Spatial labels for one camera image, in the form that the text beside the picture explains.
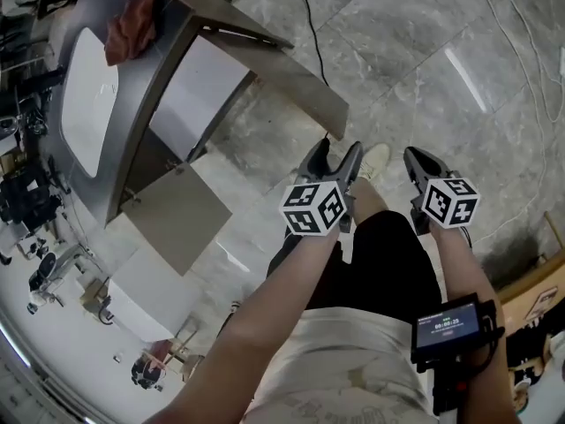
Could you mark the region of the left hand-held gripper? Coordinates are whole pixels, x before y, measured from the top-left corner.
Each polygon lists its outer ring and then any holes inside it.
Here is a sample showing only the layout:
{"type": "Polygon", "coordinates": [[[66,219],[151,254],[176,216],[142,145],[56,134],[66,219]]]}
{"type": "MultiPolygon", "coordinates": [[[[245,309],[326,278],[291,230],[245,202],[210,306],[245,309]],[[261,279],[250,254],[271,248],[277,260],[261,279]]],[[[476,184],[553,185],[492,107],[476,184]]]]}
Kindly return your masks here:
{"type": "Polygon", "coordinates": [[[349,189],[360,169],[363,145],[354,142],[336,174],[326,176],[330,172],[329,147],[329,140],[320,140],[310,149],[294,183],[282,196],[279,212],[293,235],[323,237],[335,227],[342,233],[350,232],[353,198],[349,189]]]}

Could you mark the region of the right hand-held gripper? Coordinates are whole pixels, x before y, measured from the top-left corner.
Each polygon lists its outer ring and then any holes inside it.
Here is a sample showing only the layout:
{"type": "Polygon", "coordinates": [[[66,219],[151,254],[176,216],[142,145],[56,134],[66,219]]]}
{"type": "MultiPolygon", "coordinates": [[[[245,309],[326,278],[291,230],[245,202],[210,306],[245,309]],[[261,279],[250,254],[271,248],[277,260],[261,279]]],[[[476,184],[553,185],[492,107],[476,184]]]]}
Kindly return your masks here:
{"type": "Polygon", "coordinates": [[[440,158],[415,147],[407,147],[404,164],[419,195],[411,201],[411,219],[418,236],[430,232],[430,222],[443,229],[471,224],[479,204],[479,192],[468,178],[459,178],[440,158]]]}

